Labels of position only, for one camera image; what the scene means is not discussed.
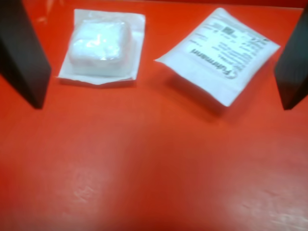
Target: white cotton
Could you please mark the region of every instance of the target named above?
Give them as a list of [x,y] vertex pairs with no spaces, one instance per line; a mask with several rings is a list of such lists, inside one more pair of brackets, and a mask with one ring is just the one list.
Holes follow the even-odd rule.
[[74,33],[68,55],[76,74],[123,76],[131,67],[131,43],[126,22],[86,22]]
[[279,47],[218,8],[156,61],[230,106]]
[[95,85],[137,78],[144,15],[75,10],[74,23],[59,78]]

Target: red table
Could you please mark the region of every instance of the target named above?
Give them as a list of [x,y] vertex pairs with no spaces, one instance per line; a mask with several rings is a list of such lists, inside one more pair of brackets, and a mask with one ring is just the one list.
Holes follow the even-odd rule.
[[[26,6],[53,72],[43,110],[0,77],[1,231],[308,230],[308,99],[282,109],[281,49],[221,108],[153,60],[222,5],[71,0],[48,15]],[[301,14],[223,7],[282,46]],[[135,83],[56,78],[75,8],[146,15]]]

